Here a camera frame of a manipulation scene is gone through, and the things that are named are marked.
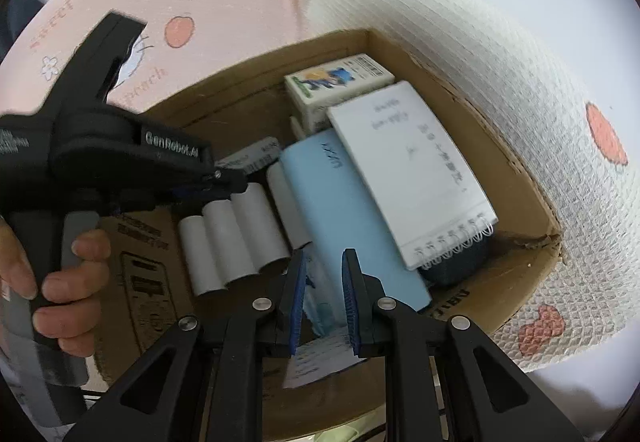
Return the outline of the person's left hand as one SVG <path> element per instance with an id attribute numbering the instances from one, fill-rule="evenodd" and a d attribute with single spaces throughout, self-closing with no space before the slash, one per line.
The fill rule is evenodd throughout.
<path id="1" fill-rule="evenodd" d="M 69 355 L 90 358 L 101 321 L 100 292 L 110 278 L 111 242 L 102 229 L 93 229 L 73 241 L 72 252 L 78 265 L 53 272 L 37 285 L 22 244 L 9 224 L 1 223 L 1 279 L 24 299 L 43 295 L 51 303 L 32 315 L 36 332 L 58 341 Z"/>

